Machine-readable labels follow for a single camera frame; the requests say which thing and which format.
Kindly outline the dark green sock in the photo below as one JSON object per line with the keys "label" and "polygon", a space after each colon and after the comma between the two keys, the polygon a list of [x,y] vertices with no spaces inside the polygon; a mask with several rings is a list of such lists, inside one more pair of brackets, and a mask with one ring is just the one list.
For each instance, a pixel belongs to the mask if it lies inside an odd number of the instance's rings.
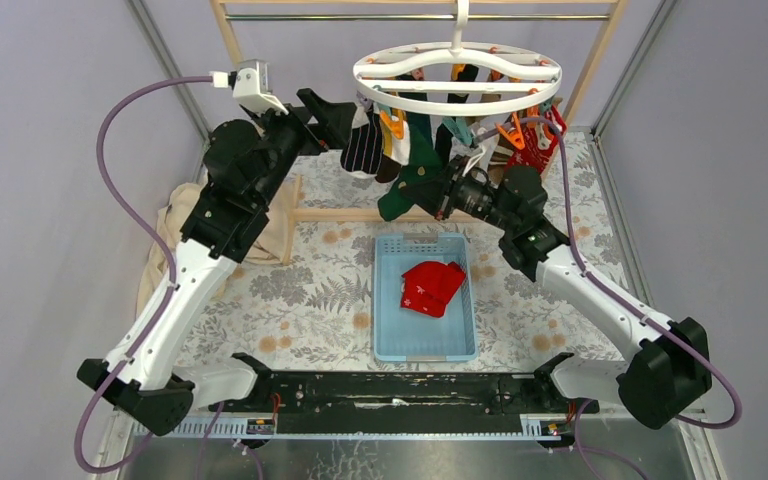
{"label": "dark green sock", "polygon": [[415,126],[409,126],[410,151],[408,164],[403,166],[389,191],[377,202],[379,216],[394,221],[409,212],[415,202],[405,195],[405,188],[422,183],[439,174],[443,162],[432,143]]}

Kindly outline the plain red sock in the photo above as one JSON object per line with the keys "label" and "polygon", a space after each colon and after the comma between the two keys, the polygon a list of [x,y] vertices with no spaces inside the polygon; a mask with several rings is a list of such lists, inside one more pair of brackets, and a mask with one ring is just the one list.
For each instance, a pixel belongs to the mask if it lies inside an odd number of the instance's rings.
{"label": "plain red sock", "polygon": [[404,275],[421,278],[429,282],[445,283],[451,288],[456,289],[456,293],[466,280],[466,273],[455,262],[448,264],[437,261],[421,262],[405,272],[402,275],[402,279]]}

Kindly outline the red snowflake sock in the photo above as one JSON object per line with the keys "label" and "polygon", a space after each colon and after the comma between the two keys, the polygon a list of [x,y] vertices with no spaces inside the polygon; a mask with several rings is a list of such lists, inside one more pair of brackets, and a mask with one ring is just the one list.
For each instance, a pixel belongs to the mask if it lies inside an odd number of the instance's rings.
{"label": "red snowflake sock", "polygon": [[456,289],[445,283],[404,275],[400,307],[428,317],[442,318],[455,293]]}

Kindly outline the white round clip hanger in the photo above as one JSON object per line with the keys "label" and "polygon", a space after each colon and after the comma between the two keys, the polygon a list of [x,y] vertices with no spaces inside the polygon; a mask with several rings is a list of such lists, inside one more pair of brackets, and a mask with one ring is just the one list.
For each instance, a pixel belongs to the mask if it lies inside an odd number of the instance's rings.
{"label": "white round clip hanger", "polygon": [[[353,65],[358,93],[385,107],[448,117],[508,114],[536,107],[559,91],[563,70],[553,59],[497,43],[448,42],[401,45],[369,54]],[[504,78],[490,83],[491,70]],[[484,93],[501,100],[481,103]]]}

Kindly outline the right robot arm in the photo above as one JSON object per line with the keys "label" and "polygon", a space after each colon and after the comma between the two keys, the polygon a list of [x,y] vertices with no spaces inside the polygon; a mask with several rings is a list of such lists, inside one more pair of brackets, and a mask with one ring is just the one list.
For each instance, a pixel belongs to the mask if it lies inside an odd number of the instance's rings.
{"label": "right robot arm", "polygon": [[438,220],[459,210],[501,229],[508,265],[573,306],[620,352],[615,361],[559,354],[538,368],[533,396],[543,410],[591,399],[659,429],[711,389],[705,329],[649,308],[585,260],[545,215],[548,194],[536,169],[514,166],[494,185],[449,167],[399,191]]}

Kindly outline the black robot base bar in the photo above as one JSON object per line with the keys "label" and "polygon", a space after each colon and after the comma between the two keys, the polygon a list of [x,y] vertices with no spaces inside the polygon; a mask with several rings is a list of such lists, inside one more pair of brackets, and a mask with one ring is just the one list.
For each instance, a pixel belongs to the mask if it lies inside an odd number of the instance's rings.
{"label": "black robot base bar", "polygon": [[597,401],[568,398],[546,367],[535,372],[383,372],[273,370],[242,354],[255,384],[231,413],[263,414],[280,434],[521,434],[522,421],[545,415],[567,424]]}

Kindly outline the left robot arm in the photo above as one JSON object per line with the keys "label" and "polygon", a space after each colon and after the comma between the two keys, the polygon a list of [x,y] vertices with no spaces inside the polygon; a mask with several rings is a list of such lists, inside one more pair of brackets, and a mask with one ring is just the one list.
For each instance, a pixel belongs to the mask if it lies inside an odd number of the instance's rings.
{"label": "left robot arm", "polygon": [[196,409],[235,400],[256,411],[269,401],[268,369],[247,354],[199,367],[179,367],[176,358],[206,303],[267,226],[270,203],[296,159],[348,143],[353,102],[331,103],[309,88],[297,96],[298,106],[212,131],[203,156],[208,181],[183,224],[164,284],[105,358],[79,367],[80,381],[156,436]]}

